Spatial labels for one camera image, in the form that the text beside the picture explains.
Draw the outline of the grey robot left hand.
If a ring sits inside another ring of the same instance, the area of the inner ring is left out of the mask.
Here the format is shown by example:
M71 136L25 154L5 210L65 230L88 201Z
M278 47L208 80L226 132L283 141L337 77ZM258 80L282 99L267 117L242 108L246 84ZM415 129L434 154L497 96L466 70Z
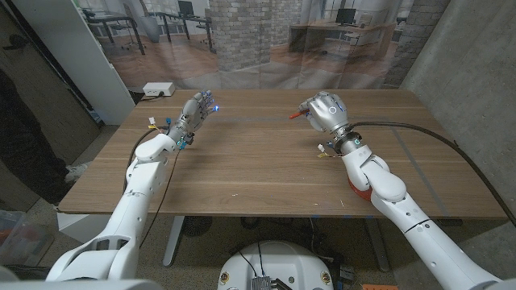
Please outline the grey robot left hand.
M207 90L196 93L185 103L180 116L167 133L174 141L174 147L181 147L184 143L192 144L194 132L210 114L219 110L218 106L210 106L213 102L212 92Z

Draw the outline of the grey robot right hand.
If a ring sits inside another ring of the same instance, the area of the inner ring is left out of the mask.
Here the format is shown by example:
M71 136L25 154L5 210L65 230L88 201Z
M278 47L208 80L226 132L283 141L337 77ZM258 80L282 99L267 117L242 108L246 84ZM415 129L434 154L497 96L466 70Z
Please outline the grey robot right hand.
M338 95L320 91L302 102L298 110L306 111L315 130L335 135L332 148L337 154L346 155L362 147L359 134L348 129L347 107Z

